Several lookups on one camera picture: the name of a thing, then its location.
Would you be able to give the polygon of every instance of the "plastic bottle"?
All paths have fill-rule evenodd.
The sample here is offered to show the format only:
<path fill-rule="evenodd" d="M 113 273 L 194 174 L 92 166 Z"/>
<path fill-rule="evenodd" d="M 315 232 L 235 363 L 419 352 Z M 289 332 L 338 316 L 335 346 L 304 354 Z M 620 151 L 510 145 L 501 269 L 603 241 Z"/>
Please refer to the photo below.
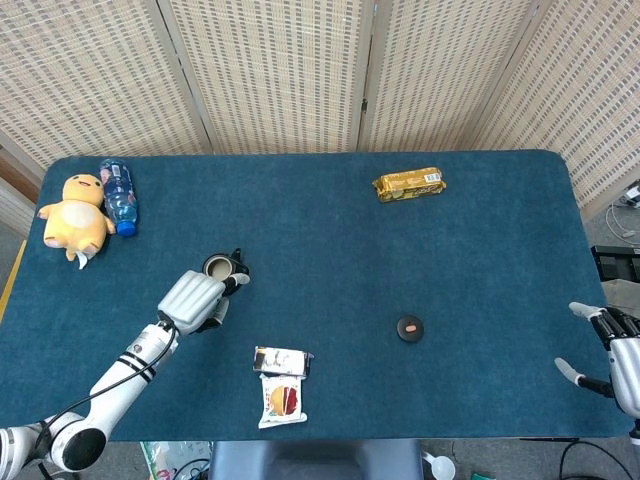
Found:
<path fill-rule="evenodd" d="M 100 163 L 100 178 L 104 186 L 104 204 L 116 232 L 122 237 L 136 233 L 138 203 L 133 193 L 133 183 L 126 164 L 117 158 L 107 158 Z"/>

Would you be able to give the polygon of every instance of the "robotic hand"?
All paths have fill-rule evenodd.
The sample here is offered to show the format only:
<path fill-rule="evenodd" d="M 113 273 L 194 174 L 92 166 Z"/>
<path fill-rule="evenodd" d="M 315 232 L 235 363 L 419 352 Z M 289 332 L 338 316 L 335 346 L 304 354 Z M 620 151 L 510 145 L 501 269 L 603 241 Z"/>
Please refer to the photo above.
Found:
<path fill-rule="evenodd" d="M 67 472 L 93 465 L 116 424 L 173 355 L 178 338 L 222 323 L 229 304 L 226 295 L 249 283 L 248 269 L 241 271 L 229 272 L 224 280 L 186 272 L 158 305 L 158 323 L 140 333 L 87 398 L 39 423 L 0 429 L 0 480 L 12 480 L 38 460 Z M 87 418 L 71 412 L 87 401 Z"/>
<path fill-rule="evenodd" d="M 569 308 L 585 317 L 600 337 L 609 356 L 610 382 L 587 377 L 562 358 L 555 359 L 556 366 L 577 386 L 614 398 L 618 407 L 634 419 L 635 426 L 629 436 L 640 462 L 640 319 L 612 307 L 571 302 Z"/>

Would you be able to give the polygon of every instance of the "floor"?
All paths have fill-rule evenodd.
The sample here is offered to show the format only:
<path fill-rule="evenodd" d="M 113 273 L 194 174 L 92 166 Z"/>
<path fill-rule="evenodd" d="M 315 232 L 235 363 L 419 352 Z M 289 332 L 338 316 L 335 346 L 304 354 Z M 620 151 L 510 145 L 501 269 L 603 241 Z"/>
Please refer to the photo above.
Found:
<path fill-rule="evenodd" d="M 640 242 L 640 210 L 616 209 L 616 216 L 627 230 L 636 230 L 638 235 L 628 240 Z M 590 245 L 626 244 L 616 238 L 606 226 L 604 212 L 585 226 Z M 18 251 L 19 237 L 0 225 L 0 285 L 6 277 Z M 592 439 L 618 457 L 638 478 L 640 469 L 626 437 Z M 423 441 L 423 446 L 432 455 L 451 457 L 457 468 L 456 479 L 468 480 L 473 473 L 497 480 L 555 480 L 564 442 L 525 441 L 518 439 L 455 439 Z M 624 473 L 601 452 L 587 446 L 577 446 L 567 456 L 565 474 L 598 475 L 605 479 L 625 478 Z M 92 468 L 83 472 L 84 480 L 147 480 L 144 456 L 137 443 L 110 443 Z M 39 480 L 37 471 L 25 469 L 18 480 Z"/>

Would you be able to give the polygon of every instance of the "round black object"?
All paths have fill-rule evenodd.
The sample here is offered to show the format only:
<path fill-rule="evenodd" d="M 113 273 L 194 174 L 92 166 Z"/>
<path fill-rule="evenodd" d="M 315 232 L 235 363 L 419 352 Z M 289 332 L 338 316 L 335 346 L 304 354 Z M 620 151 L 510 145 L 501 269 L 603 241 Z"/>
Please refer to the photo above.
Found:
<path fill-rule="evenodd" d="M 62 461 L 69 470 L 84 470 L 93 465 L 107 444 L 107 437 L 97 428 L 76 433 L 62 452 Z"/>
<path fill-rule="evenodd" d="M 418 317 L 405 315 L 398 321 L 398 335 L 405 342 L 417 342 L 424 335 L 424 326 Z"/>

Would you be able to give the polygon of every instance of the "gold snack package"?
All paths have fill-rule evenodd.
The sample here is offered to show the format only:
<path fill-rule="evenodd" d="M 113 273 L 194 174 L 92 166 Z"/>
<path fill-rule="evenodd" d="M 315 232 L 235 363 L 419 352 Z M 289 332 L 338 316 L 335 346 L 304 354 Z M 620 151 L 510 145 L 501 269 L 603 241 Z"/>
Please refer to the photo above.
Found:
<path fill-rule="evenodd" d="M 389 173 L 373 182 L 373 186 L 381 202 L 434 195 L 447 188 L 442 180 L 442 172 L 436 167 Z"/>

